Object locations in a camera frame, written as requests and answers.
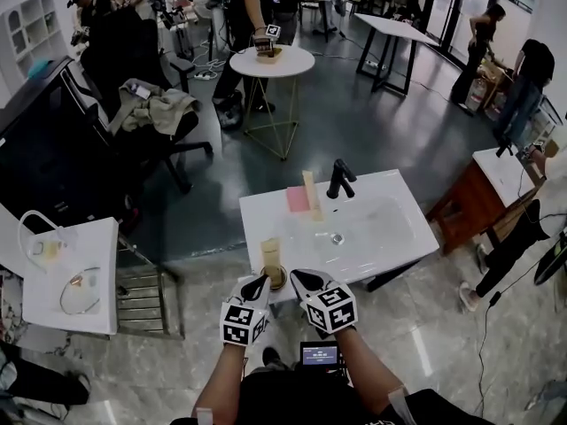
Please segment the office chair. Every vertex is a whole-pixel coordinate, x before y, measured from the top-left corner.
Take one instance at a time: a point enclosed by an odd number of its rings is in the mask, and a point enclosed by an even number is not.
[[[96,41],[83,52],[81,63],[101,96],[102,108],[111,120],[120,109],[119,87],[127,79],[136,78],[162,89],[170,89],[171,84],[161,70],[158,32],[153,20],[141,21],[136,12],[123,9],[105,16],[104,21],[105,24],[95,32]],[[186,194],[190,191],[191,184],[175,171],[170,157],[198,149],[205,150],[207,155],[213,153],[209,142],[180,143],[197,124],[197,114],[191,112],[182,117],[173,137],[160,134],[154,127],[147,126],[132,132],[121,129],[114,138],[110,137],[112,140],[109,143],[124,158],[138,162],[142,181],[160,161],[164,161],[177,187]]]

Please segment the white cabinet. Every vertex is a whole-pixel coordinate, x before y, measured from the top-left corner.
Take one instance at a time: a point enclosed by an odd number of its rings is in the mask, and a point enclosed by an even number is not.
[[[53,0],[27,0],[0,16],[0,68],[12,94],[35,62],[67,55]]]

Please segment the glass door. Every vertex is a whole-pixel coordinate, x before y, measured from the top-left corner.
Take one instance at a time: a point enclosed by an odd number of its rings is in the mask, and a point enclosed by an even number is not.
[[[431,15],[427,24],[427,35],[438,43],[441,43],[443,39],[453,2],[454,0],[433,0]]]
[[[463,63],[466,63],[469,58],[469,41],[472,37],[469,19],[483,14],[487,6],[488,0],[462,0],[461,8],[454,8],[454,11],[458,12],[458,19],[449,43],[448,53]]]
[[[484,13],[488,2],[489,0],[430,0],[431,12],[425,32],[439,43],[438,51],[459,66],[464,66],[469,57],[469,19]]]

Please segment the metal rack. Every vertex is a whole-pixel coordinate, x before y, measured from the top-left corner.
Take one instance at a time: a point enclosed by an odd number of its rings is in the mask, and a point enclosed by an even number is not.
[[[149,261],[123,235],[118,235],[118,245],[123,247],[119,251],[129,251],[144,263],[133,272],[117,271],[118,332],[183,340],[177,276]]]

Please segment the glove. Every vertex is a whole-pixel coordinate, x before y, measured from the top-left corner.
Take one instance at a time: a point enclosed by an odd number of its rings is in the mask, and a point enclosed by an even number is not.
[[[333,334],[358,321],[356,298],[345,284],[313,269],[294,269],[290,277],[307,320],[316,328]]]
[[[221,307],[221,340],[227,344],[253,344],[268,325],[270,280],[251,276],[239,282]]]

